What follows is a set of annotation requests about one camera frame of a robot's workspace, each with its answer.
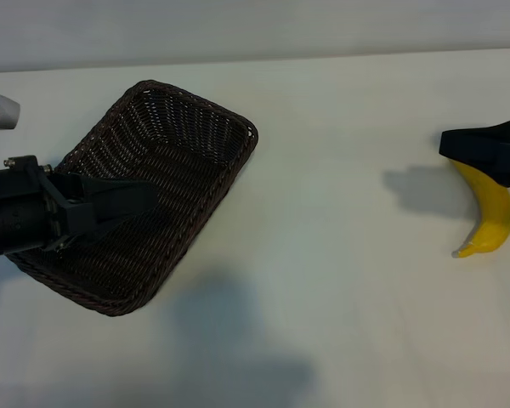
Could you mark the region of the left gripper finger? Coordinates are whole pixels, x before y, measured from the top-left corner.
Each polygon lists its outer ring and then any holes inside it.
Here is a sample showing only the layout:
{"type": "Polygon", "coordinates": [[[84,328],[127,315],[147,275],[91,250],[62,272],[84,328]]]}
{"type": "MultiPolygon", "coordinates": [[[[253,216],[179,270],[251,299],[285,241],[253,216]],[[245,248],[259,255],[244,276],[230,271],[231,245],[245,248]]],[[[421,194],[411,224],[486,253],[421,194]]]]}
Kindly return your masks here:
{"type": "Polygon", "coordinates": [[[51,173],[40,185],[43,237],[101,237],[158,202],[158,188],[147,181],[51,173]]]}

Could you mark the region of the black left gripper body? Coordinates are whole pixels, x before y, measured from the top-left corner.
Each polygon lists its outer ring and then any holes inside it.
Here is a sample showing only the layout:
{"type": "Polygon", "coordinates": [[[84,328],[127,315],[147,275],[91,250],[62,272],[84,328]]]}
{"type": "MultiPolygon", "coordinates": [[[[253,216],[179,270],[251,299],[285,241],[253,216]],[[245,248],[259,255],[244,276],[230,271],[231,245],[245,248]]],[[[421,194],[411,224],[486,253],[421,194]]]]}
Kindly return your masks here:
{"type": "Polygon", "coordinates": [[[54,170],[35,156],[16,156],[0,170],[0,256],[53,249],[65,230],[59,213],[68,206],[53,184],[54,170]]]}

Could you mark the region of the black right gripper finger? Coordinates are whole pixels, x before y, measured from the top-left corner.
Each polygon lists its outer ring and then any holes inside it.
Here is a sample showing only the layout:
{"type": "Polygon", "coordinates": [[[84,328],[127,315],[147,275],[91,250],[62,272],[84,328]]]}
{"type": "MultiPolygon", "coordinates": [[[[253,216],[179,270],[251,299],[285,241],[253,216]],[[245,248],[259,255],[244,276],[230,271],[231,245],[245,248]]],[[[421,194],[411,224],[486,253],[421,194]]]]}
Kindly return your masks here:
{"type": "Polygon", "coordinates": [[[510,121],[491,127],[444,131],[439,154],[469,165],[510,188],[510,121]]]}

